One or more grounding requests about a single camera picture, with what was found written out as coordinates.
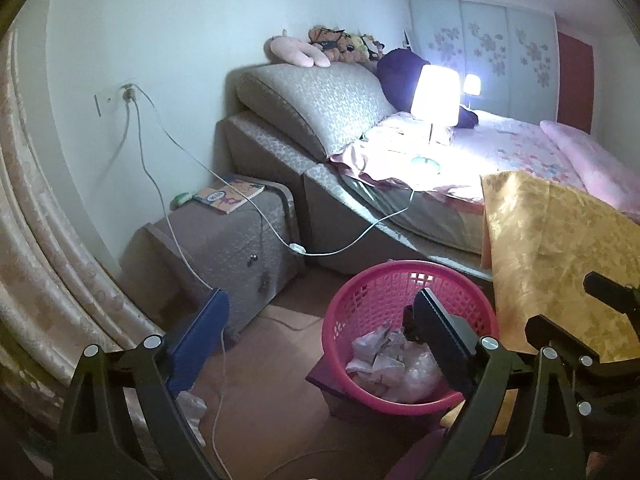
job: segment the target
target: gray headboard cushion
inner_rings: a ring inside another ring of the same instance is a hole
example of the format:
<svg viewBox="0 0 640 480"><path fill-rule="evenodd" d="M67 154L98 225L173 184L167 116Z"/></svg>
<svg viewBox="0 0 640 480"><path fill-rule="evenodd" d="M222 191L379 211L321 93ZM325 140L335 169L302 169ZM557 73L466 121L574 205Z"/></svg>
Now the gray headboard cushion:
<svg viewBox="0 0 640 480"><path fill-rule="evenodd" d="M320 161L396 112L378 78L351 63L261 66L243 73L236 91L246 106Z"/></svg>

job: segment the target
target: electrical outlet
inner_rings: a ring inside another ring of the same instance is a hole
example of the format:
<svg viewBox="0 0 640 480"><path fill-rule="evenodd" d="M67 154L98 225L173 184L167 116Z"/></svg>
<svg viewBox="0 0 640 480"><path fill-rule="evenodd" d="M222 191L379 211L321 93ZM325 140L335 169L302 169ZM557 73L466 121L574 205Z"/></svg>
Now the electrical outlet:
<svg viewBox="0 0 640 480"><path fill-rule="evenodd" d="M94 94L94 107L98 117L108 117L116 113L118 108L124 106L124 89L127 83L135 83L134 78L127 79L117 86L102 90Z"/></svg>

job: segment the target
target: book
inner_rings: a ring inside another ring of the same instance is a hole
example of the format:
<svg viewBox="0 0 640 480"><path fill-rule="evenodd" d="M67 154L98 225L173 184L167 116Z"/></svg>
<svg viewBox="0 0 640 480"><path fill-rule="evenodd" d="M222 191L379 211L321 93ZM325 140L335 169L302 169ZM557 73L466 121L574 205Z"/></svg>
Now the book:
<svg viewBox="0 0 640 480"><path fill-rule="evenodd" d="M232 189L232 186L238 191L241 191L242 194L249 199L254 198L264 190L264 186L261 184L254 184L253 182L247 182L239 178L232 178L228 180L226 184L220 184L219 187L206 187L201 189L193 195L193 199L210 205L225 214L229 214L247 202L247 199L240 195L236 189Z"/></svg>

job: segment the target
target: basket rim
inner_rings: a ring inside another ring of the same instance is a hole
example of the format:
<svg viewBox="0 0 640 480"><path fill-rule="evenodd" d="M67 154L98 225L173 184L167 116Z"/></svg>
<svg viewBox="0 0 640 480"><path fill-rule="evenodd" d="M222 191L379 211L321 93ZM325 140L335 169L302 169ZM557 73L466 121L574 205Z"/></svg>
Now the basket rim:
<svg viewBox="0 0 640 480"><path fill-rule="evenodd" d="M337 311L337 305L342 300L352 294L355 290L360 288L364 283L368 283L372 275L380 275L384 272L400 271L401 269L407 270L407 267L416 266L418 269L435 270L440 275L446 275L448 278L455 282L465 285L472 290L478 297L479 308L484 310L488 314L489 319L489 332L486 335L498 338L498 320L495 316L493 307L486 296L482 293L480 288L473 283L468 277L464 276L460 272L446 267L442 264L436 264L433 262L426 262L423 260L393 260L390 262L384 262L377 264L369 269L353 276L348 282L346 282L336 292L334 297L329 303L329 306L322 322L322 350L329 363L330 368L333 371L334 378L343 387L345 393L350 395L356 400L366 404L367 406L378 410L383 413L390 413L393 415L426 415L428 413L435 413L440 410L446 410L447 408L453 408L464 400L464 397L460 392L450 392L441 399L434 400L433 402L424 402L422 404L399 404L396 402L389 402L388 400L380 399L359 387L353 380L347 375L344 370L344 365L341 363L338 357L337 348L334 339L334 327L335 327L335 313Z"/></svg>

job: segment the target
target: pink plush toy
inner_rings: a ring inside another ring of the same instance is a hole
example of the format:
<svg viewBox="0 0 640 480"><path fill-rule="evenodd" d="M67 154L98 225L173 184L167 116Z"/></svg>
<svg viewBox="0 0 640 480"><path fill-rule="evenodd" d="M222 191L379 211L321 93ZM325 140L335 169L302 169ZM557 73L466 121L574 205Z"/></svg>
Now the pink plush toy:
<svg viewBox="0 0 640 480"><path fill-rule="evenodd" d="M296 66L311 67L313 65L323 68L331 65L329 58L318 47L305 43L296 38L287 36L287 31L282 31L282 36L276 36L271 41L271 51L280 59Z"/></svg>

